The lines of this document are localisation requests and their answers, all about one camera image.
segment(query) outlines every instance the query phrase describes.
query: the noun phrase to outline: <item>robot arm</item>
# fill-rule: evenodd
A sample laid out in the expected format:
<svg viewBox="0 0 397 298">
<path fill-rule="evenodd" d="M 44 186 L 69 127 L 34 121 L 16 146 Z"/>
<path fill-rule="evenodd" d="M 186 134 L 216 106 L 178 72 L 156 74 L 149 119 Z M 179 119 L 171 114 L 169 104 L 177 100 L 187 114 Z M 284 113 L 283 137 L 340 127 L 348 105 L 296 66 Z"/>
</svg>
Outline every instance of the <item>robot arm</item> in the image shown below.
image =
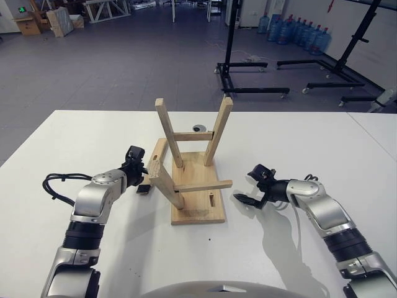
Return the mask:
<svg viewBox="0 0 397 298">
<path fill-rule="evenodd" d="M 112 204 L 127 187 L 142 182 L 144 149 L 131 146 L 125 162 L 92 177 L 77 196 L 69 227 L 42 292 L 42 298 L 97 297 L 100 272 L 91 268 L 98 263 L 100 240 L 110 215 Z"/>
<path fill-rule="evenodd" d="M 395 297 L 396 278 L 381 256 L 373 251 L 342 206 L 326 194 L 317 177 L 309 180 L 276 180 L 275 170 L 257 165 L 248 175 L 265 193 L 259 202 L 242 194 L 239 201 L 263 208 L 267 201 L 289 202 L 306 212 L 319 236 L 334 255 L 336 267 L 351 282 L 344 288 L 348 298 Z"/>
</svg>

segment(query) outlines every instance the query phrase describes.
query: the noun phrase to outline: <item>table surface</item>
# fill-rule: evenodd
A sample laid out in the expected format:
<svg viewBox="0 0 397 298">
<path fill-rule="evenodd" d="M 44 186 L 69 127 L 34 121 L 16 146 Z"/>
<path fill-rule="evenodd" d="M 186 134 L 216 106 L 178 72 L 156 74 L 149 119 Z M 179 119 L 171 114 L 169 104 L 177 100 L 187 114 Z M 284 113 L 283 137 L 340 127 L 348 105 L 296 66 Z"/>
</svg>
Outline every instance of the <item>table surface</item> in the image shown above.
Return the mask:
<svg viewBox="0 0 397 298">
<path fill-rule="evenodd" d="M 216 112 L 170 112 L 176 132 L 203 124 Z M 385 129 L 376 129 L 381 121 Z M 234 192 L 255 194 L 246 173 L 258 163 L 276 178 L 320 178 L 353 218 L 369 244 L 397 272 L 396 116 L 346 113 L 232 112 L 215 163 L 227 220 L 171 226 L 171 207 L 157 189 L 131 187 L 114 204 L 96 269 L 99 297 L 136 297 L 184 281 L 235 280 L 267 284 L 308 297 L 344 297 L 334 258 L 299 210 L 252 210 Z M 61 245 L 71 208 L 41 187 L 48 173 L 97 174 L 117 168 L 130 145 L 145 161 L 164 137 L 155 112 L 55 111 L 0 168 L 0 297 L 38 297 Z M 201 151 L 206 142 L 180 143 Z M 164 162 L 171 170 L 171 153 Z M 53 183 L 76 197 L 86 181 Z"/>
</svg>

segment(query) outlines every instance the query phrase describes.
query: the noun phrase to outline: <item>cardboard box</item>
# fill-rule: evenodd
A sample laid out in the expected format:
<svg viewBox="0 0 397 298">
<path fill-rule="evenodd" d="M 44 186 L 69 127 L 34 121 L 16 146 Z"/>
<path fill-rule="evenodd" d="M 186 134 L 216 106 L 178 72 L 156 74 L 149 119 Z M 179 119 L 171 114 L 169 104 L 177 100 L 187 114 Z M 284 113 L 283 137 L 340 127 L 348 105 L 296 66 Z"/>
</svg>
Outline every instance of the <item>cardboard box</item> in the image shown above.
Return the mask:
<svg viewBox="0 0 397 298">
<path fill-rule="evenodd" d="M 73 27 L 75 29 L 84 28 L 84 19 L 79 14 L 71 14 L 70 19 L 72 20 Z"/>
<path fill-rule="evenodd" d="M 33 14 L 37 20 L 38 27 L 42 32 L 51 30 L 50 22 L 47 19 L 45 11 L 33 11 Z"/>
<path fill-rule="evenodd" d="M 60 7 L 54 11 L 48 11 L 47 18 L 56 37 L 64 37 L 73 31 L 73 24 L 66 8 Z"/>
<path fill-rule="evenodd" d="M 17 23 L 19 30 L 24 36 L 37 35 L 42 33 L 38 25 L 37 19 L 31 14 L 29 14 L 28 17 L 14 19 L 14 21 Z"/>
</svg>

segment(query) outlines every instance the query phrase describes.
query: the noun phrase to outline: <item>blue water jug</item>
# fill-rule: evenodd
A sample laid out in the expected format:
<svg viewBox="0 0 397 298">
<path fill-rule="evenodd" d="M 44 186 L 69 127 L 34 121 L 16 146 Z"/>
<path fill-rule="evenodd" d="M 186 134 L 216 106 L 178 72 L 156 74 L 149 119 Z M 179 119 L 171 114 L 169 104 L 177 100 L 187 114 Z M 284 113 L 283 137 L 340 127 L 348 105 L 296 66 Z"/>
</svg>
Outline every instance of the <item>blue water jug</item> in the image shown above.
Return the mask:
<svg viewBox="0 0 397 298">
<path fill-rule="evenodd" d="M 283 24 L 282 20 L 280 18 L 278 18 L 270 26 L 270 30 L 267 33 L 267 41 L 268 42 L 275 42 L 278 39 L 282 24 Z"/>
<path fill-rule="evenodd" d="M 286 45 L 290 41 L 291 31 L 293 30 L 293 25 L 291 19 L 283 24 L 280 30 L 277 43 L 279 45 Z"/>
<path fill-rule="evenodd" d="M 302 37 L 303 30 L 307 27 L 306 25 L 306 20 L 303 20 L 303 23 L 299 28 L 297 28 L 297 31 L 295 32 L 295 36 L 293 37 L 293 42 L 296 43 L 297 45 L 300 42 L 300 39 Z"/>
<path fill-rule="evenodd" d="M 327 49 L 329 42 L 331 41 L 331 36 L 327 33 L 328 28 L 325 28 L 322 34 L 317 35 L 311 46 L 310 53 L 312 55 L 321 55 Z"/>
<path fill-rule="evenodd" d="M 291 33 L 292 38 L 295 38 L 295 34 L 297 33 L 297 30 L 299 29 L 300 26 L 302 26 L 302 23 L 300 20 L 301 20 L 301 17 L 298 18 L 298 22 L 296 22 L 295 26 L 293 27 L 293 30 Z"/>
<path fill-rule="evenodd" d="M 267 13 L 265 13 L 264 16 L 259 19 L 259 25 L 258 25 L 257 33 L 266 34 L 267 26 L 268 26 L 269 22 L 270 22 L 270 19 L 267 16 Z"/>
<path fill-rule="evenodd" d="M 302 36 L 301 36 L 299 44 L 298 44 L 300 47 L 304 47 L 306 45 L 306 41 L 309 37 L 309 34 L 313 30 L 313 28 L 311 27 L 312 24 L 313 24 L 313 22 L 310 22 L 309 25 L 307 25 L 307 27 L 303 29 Z"/>
<path fill-rule="evenodd" d="M 317 35 L 321 34 L 320 31 L 321 25 L 317 25 L 317 29 L 314 31 L 311 31 L 310 35 L 308 36 L 305 44 L 305 51 L 310 51 L 311 46 L 314 44 L 314 40 L 316 39 Z"/>
</svg>

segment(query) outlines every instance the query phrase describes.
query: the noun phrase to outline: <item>black cable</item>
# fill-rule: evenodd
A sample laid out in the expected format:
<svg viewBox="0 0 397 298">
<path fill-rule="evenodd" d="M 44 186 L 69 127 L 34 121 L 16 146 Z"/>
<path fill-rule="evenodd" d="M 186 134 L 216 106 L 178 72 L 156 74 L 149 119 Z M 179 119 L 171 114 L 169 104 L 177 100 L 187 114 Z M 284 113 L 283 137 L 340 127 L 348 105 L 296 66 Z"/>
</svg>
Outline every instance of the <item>black cable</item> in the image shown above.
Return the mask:
<svg viewBox="0 0 397 298">
<path fill-rule="evenodd" d="M 318 181 L 318 177 L 317 176 L 313 176 L 312 174 L 307 175 L 304 180 L 315 180 Z"/>
<path fill-rule="evenodd" d="M 61 179 L 62 182 L 65 182 L 67 179 L 75 179 L 75 180 L 91 180 L 92 177 L 85 175 L 85 174 L 80 174 L 80 173 L 71 173 L 71 174 L 58 174 L 58 173 L 51 173 L 46 176 L 46 178 L 43 181 L 43 188 L 44 190 L 49 193 L 52 196 L 52 199 L 58 199 L 61 200 L 62 202 L 65 202 L 69 204 L 70 206 L 74 206 L 74 201 L 72 199 L 69 199 L 68 197 L 62 196 L 61 194 L 58 194 L 56 191 L 54 191 L 51 186 L 50 186 L 50 181 L 55 180 L 55 179 Z"/>
</svg>

